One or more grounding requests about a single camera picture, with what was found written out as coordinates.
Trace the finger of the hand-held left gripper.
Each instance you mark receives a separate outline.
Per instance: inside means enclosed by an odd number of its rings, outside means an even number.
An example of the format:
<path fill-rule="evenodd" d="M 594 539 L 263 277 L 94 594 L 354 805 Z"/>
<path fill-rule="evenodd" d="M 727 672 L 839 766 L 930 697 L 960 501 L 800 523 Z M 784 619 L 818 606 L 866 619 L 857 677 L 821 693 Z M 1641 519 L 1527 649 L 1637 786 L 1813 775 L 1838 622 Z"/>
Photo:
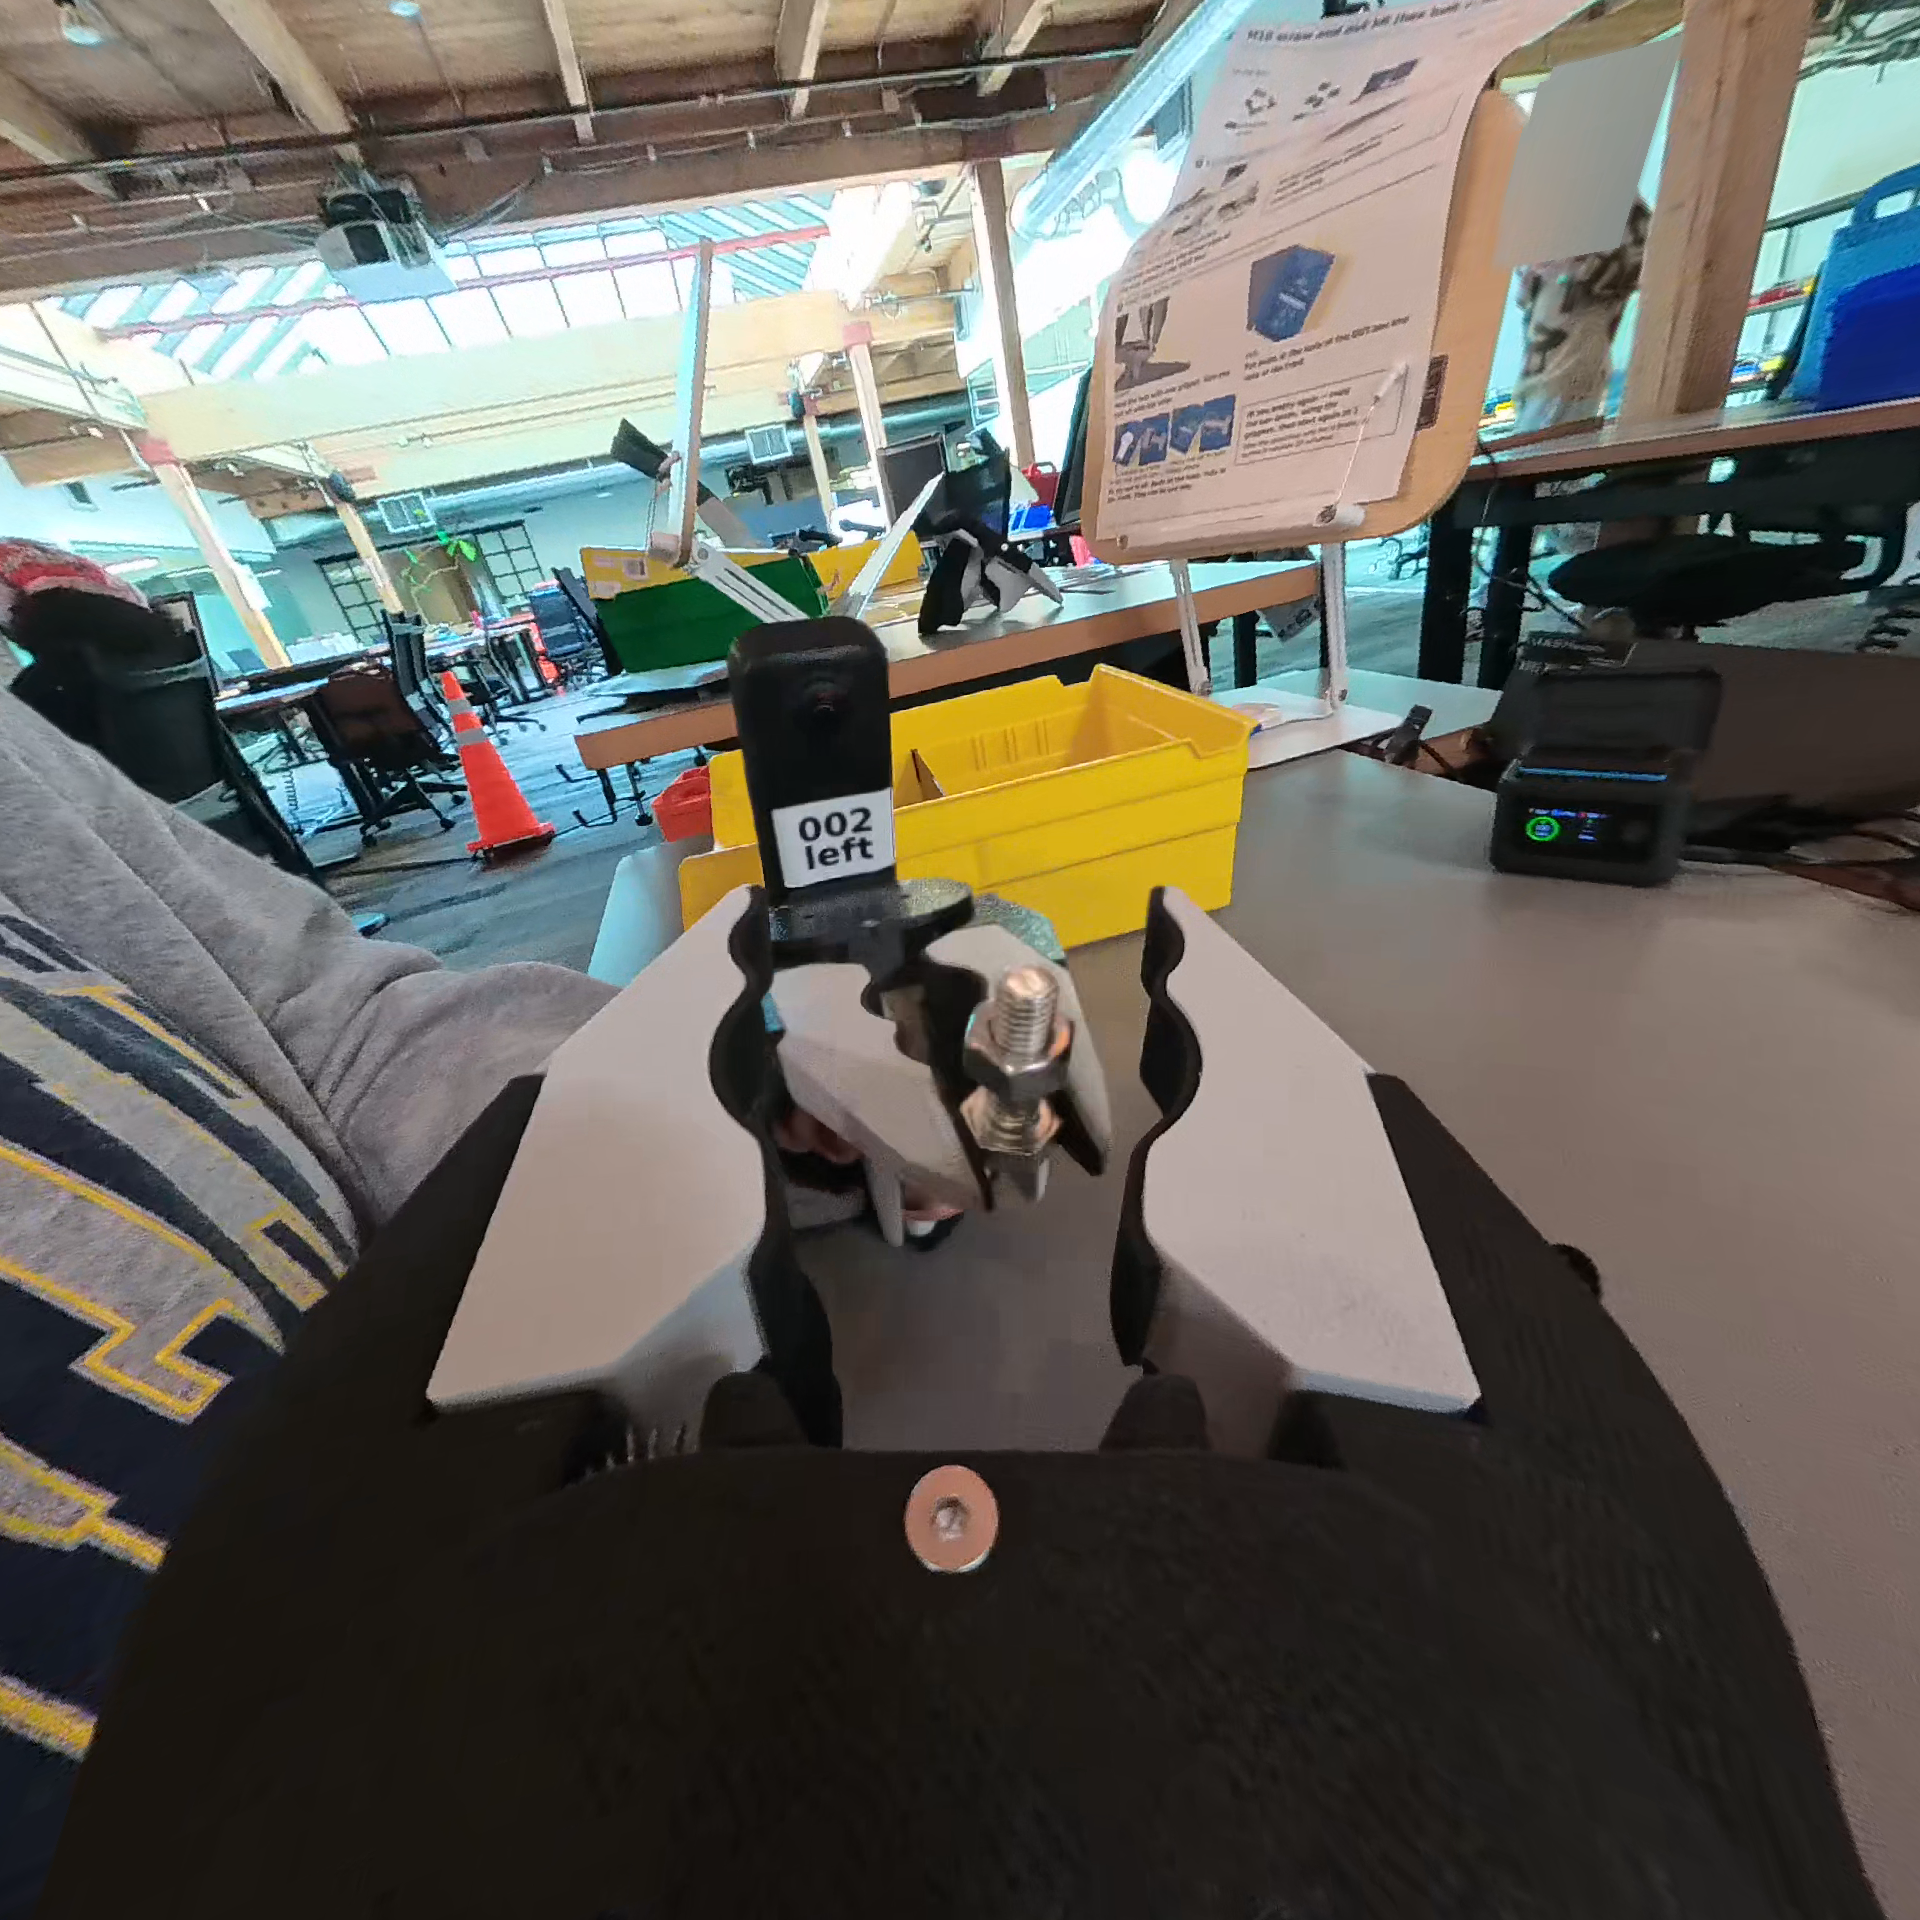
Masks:
<path fill-rule="evenodd" d="M 1113 1104 L 1065 951 L 1056 942 L 1042 939 L 1033 928 L 969 928 L 967 971 L 976 976 L 981 992 L 967 1019 L 971 1019 L 974 1008 L 992 992 L 992 985 L 1006 969 L 1035 962 L 1045 965 L 1061 981 L 1061 1013 L 1072 1024 L 1070 1086 L 1058 1099 L 1061 1131 L 1047 1157 L 1047 1175 L 1056 1159 L 1067 1159 L 1083 1173 L 1099 1175 L 1113 1150 Z M 994 1191 L 985 1159 L 971 1134 L 967 1134 L 967 1152 L 985 1205 L 1033 1205 L 1015 1198 L 1010 1191 Z"/>
<path fill-rule="evenodd" d="M 775 1120 L 802 1109 L 857 1145 L 862 1161 L 837 1168 L 775 1150 L 800 1225 L 866 1216 L 887 1246 L 935 1250 L 987 1205 L 960 1111 L 921 1058 L 923 1040 L 873 1010 L 869 987 L 855 965 L 775 976 Z"/>

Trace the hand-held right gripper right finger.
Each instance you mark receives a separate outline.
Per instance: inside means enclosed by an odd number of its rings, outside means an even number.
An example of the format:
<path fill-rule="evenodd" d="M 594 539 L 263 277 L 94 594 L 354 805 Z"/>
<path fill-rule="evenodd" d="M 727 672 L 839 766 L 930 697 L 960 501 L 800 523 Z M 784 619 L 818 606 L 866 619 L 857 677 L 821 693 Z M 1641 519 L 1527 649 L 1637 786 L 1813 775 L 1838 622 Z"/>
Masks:
<path fill-rule="evenodd" d="M 1479 1381 L 1376 1102 L 1376 1077 L 1177 887 L 1152 894 L 1138 1079 L 1111 1262 L 1122 1365 L 1205 1413 L 1326 1394 L 1467 1413 Z"/>

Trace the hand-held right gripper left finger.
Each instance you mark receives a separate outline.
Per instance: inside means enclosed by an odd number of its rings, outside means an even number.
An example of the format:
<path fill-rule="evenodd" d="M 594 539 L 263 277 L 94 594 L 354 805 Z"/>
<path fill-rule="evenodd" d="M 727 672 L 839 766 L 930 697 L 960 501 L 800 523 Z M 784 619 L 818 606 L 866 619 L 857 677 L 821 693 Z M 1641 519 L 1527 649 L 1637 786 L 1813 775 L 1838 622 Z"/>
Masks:
<path fill-rule="evenodd" d="M 437 1410 L 590 1390 L 642 1442 L 695 1440 L 715 1381 L 773 1376 L 843 1440 L 825 1305 L 773 1138 L 770 912 L 738 887 L 571 1035 L 448 1323 Z"/>

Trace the silver hex nut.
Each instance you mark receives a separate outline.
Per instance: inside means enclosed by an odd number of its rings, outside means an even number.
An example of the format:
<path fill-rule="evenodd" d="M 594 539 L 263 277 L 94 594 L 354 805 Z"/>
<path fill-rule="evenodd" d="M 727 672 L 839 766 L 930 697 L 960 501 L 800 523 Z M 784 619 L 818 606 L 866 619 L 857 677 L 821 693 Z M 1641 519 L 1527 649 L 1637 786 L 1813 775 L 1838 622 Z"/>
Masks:
<path fill-rule="evenodd" d="M 974 1088 L 985 1088 L 1008 1106 L 1031 1109 L 1070 1086 L 1072 1024 L 1054 1019 L 1045 1038 L 999 1038 L 992 1010 L 981 1010 L 962 1045 L 962 1072 Z"/>

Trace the silver steel bolt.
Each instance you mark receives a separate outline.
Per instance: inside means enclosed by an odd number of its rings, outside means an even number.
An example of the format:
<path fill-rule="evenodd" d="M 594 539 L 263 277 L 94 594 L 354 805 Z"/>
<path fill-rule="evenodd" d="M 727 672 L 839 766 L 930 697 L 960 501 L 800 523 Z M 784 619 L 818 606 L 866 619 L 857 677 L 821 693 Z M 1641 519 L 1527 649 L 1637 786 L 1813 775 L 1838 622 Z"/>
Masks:
<path fill-rule="evenodd" d="M 1003 1040 L 1045 1038 L 1061 1013 L 1061 981 L 1045 965 L 1006 969 L 992 992 L 974 1008 L 992 1010 L 987 1019 Z M 962 1120 L 971 1134 L 994 1191 L 1008 1191 L 1024 1202 L 1038 1202 L 1049 1177 L 1049 1150 L 1061 1131 L 1058 1099 L 1051 1095 L 1031 1109 L 997 1102 L 985 1088 L 962 1099 Z"/>

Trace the green plastic bin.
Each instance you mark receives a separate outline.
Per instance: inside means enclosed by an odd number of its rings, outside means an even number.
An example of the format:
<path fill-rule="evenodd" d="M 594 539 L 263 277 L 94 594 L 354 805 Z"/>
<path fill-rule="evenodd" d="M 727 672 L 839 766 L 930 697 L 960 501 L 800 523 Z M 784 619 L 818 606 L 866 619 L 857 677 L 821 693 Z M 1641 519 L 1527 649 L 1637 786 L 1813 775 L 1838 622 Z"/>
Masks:
<path fill-rule="evenodd" d="M 805 555 L 782 549 L 734 551 L 757 583 L 777 592 L 791 617 L 823 617 L 825 585 Z M 709 583 L 642 555 L 635 549 L 585 549 L 590 608 L 606 631 L 617 667 L 631 674 L 725 661 L 750 613 Z"/>

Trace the spare hand-held gripper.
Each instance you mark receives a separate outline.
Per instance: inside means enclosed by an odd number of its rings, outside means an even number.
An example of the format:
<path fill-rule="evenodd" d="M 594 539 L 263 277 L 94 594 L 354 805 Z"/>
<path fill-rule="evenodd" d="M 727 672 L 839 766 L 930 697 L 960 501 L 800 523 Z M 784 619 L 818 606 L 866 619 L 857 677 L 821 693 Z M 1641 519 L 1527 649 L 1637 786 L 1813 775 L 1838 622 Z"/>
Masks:
<path fill-rule="evenodd" d="M 1065 601 L 1045 567 L 987 521 L 955 507 L 926 507 L 921 517 L 937 549 L 919 603 L 921 638 L 955 631 L 974 608 L 1006 615 L 1026 597 L 1054 608 Z"/>

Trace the yellow plastic bin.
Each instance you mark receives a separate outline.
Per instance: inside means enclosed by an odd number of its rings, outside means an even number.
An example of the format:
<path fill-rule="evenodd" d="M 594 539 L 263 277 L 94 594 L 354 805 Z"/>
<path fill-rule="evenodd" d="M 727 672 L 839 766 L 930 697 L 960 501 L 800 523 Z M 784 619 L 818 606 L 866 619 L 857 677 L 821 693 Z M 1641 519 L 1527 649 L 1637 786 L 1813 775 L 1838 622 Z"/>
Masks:
<path fill-rule="evenodd" d="M 1141 930 L 1163 887 L 1221 907 L 1255 727 L 1109 665 L 891 713 L 898 871 L 1017 905 L 1063 949 Z M 679 866 L 683 930 L 761 878 L 738 747 L 711 763 L 711 827 Z"/>

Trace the wooden edge table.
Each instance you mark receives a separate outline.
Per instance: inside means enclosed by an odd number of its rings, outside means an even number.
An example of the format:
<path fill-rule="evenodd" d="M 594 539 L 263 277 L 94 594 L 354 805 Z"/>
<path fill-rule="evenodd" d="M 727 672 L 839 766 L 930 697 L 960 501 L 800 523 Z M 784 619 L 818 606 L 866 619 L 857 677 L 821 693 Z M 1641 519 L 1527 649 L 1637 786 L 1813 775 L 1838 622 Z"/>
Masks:
<path fill-rule="evenodd" d="M 1193 562 L 1189 585 L 1191 608 L 1207 624 L 1307 603 L 1317 592 L 1317 571 L 1310 562 Z M 1008 615 L 926 638 L 912 615 L 878 619 L 873 631 L 889 661 L 891 697 L 905 702 L 1173 635 L 1179 631 L 1179 597 L 1170 567 L 1150 562 L 1067 592 L 1058 606 L 1033 594 Z M 617 711 L 585 720 L 574 734 L 574 750 L 587 773 L 610 775 L 672 752 L 720 747 L 734 736 L 731 699 L 718 693 L 672 711 Z"/>

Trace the orange traffic cone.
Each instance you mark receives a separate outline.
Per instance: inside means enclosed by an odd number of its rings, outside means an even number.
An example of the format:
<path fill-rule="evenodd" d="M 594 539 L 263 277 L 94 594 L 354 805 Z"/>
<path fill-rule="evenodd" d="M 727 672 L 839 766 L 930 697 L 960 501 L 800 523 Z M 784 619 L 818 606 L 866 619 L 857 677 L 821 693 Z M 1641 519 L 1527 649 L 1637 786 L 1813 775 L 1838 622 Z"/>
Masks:
<path fill-rule="evenodd" d="M 471 805 L 469 857 L 494 862 L 549 848 L 558 827 L 537 818 L 457 677 L 441 672 L 439 688 Z"/>

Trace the white document stand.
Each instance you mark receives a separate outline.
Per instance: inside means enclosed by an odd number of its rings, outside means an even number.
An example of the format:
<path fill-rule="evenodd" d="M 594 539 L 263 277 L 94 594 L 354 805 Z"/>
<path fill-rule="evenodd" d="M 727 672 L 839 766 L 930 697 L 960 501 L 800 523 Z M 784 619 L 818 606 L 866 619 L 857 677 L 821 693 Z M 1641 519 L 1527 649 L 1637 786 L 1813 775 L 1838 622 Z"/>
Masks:
<path fill-rule="evenodd" d="M 699 503 L 699 448 L 704 430 L 706 359 L 713 315 L 713 265 L 715 242 L 697 242 L 690 261 L 688 299 L 679 336 L 674 425 L 679 448 L 667 453 L 663 526 L 649 535 L 649 558 L 720 592 L 731 606 L 743 608 L 752 624 L 786 624 L 805 617 L 821 617 L 825 601 L 818 592 L 793 603 L 770 587 L 752 567 L 734 558 L 727 535 L 715 535 L 702 523 Z"/>

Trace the black office chair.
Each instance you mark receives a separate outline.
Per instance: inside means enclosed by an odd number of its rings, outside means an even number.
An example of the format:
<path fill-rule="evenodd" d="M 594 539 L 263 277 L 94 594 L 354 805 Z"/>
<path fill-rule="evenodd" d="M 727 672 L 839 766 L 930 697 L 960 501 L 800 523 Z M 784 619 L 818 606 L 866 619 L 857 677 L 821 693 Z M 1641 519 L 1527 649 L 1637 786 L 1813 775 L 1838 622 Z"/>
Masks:
<path fill-rule="evenodd" d="M 443 738 L 407 704 L 386 665 L 336 665 L 309 699 L 306 715 L 343 777 L 363 841 L 373 843 L 407 811 L 425 814 L 441 832 L 455 830 L 464 779 Z"/>

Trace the black device with display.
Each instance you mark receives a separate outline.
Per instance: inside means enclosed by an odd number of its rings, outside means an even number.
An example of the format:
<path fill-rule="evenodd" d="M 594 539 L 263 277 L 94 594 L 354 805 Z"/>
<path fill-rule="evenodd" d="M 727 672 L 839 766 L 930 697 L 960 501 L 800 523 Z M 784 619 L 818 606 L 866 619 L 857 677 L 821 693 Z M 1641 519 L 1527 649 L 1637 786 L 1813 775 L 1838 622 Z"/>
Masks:
<path fill-rule="evenodd" d="M 1655 887 L 1680 866 L 1721 674 L 1550 667 L 1520 702 L 1495 786 L 1497 873 Z"/>

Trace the ceiling mounted unit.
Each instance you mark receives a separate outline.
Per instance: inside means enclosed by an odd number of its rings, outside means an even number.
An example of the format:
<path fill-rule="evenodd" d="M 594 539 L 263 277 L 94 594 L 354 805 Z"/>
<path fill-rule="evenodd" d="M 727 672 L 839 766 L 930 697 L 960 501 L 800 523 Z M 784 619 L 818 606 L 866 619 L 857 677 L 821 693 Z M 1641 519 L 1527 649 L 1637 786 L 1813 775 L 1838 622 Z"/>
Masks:
<path fill-rule="evenodd" d="M 432 299 L 459 290 L 437 235 L 402 185 L 338 185 L 320 199 L 320 265 L 354 304 Z"/>

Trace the printed instruction sheet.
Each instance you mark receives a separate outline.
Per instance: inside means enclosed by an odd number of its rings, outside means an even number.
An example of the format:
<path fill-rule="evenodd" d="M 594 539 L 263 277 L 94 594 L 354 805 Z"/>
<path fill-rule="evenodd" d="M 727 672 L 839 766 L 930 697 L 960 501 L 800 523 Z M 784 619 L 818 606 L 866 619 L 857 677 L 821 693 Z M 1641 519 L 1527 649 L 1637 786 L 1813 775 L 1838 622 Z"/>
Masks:
<path fill-rule="evenodd" d="M 1472 112 L 1575 5 L 1440 2 L 1227 39 L 1163 217 L 1111 283 L 1086 526 L 1122 555 L 1346 535 L 1433 361 Z"/>

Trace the dark grey case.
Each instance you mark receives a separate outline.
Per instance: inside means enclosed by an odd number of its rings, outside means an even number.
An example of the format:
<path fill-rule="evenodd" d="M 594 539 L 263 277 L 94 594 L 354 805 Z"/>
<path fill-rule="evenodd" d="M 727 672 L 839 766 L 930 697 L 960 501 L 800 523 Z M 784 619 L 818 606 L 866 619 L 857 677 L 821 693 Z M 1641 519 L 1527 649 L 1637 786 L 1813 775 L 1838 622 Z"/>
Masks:
<path fill-rule="evenodd" d="M 1918 658 L 1705 642 L 1719 715 L 1694 823 L 1781 811 L 1863 821 L 1918 798 Z"/>

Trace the instruction sheet on stand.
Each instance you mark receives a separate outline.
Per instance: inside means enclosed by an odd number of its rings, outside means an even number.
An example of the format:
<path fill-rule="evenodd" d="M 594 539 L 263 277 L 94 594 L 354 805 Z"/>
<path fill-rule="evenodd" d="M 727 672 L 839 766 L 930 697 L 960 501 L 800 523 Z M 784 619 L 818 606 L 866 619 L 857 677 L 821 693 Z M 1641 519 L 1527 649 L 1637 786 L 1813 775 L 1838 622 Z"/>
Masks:
<path fill-rule="evenodd" d="M 1248 736 L 1253 770 L 1339 752 L 1385 736 L 1401 722 L 1399 711 L 1351 702 L 1349 546 L 1429 521 L 1467 471 L 1499 334 L 1497 306 L 1506 279 L 1497 267 L 1497 238 L 1525 123 L 1522 107 L 1499 87 L 1486 87 L 1467 119 L 1447 213 L 1431 352 L 1422 368 L 1397 366 L 1383 391 L 1387 400 L 1403 400 L 1413 425 L 1397 494 L 1371 503 L 1271 503 L 1248 535 L 1230 535 L 1218 519 L 1191 530 L 1122 535 L 1111 510 L 1095 498 L 1086 501 L 1083 533 L 1102 560 L 1170 565 L 1189 656 L 1198 642 L 1193 562 L 1243 546 L 1314 551 L 1328 661 L 1314 693 L 1282 693 L 1278 683 L 1232 693 L 1230 706 L 1257 720 Z"/>

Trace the blue bag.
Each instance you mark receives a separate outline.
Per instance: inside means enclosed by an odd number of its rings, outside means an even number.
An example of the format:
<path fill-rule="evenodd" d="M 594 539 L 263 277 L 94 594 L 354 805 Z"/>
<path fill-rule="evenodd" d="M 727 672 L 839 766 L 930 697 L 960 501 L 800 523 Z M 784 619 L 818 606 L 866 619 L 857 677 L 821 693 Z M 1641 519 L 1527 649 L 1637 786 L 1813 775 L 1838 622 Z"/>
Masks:
<path fill-rule="evenodd" d="M 1918 395 L 1918 167 L 1870 185 L 1835 231 L 1785 389 L 1817 411 Z"/>

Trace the dark frame table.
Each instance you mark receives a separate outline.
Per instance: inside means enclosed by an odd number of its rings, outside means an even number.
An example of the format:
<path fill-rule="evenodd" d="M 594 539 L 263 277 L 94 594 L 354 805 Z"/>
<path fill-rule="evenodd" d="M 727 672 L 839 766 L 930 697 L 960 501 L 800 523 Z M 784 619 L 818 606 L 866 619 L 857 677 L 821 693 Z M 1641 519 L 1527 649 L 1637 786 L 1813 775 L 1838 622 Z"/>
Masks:
<path fill-rule="evenodd" d="M 1543 528 L 1733 521 L 1746 533 L 1872 542 L 1872 567 L 1845 583 L 1881 587 L 1906 565 L 1915 498 L 1918 398 L 1831 409 L 1767 400 L 1488 439 L 1426 521 L 1417 674 L 1465 681 L 1477 642 L 1477 683 L 1504 683 Z"/>

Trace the wooden post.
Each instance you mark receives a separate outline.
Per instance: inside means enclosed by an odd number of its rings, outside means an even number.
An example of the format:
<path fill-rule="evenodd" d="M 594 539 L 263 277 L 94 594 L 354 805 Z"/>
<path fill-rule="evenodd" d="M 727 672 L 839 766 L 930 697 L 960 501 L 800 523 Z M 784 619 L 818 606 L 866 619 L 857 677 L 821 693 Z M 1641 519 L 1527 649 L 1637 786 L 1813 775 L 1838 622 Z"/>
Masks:
<path fill-rule="evenodd" d="M 1685 9 L 1621 425 L 1726 400 L 1815 14 L 1815 2 Z"/>

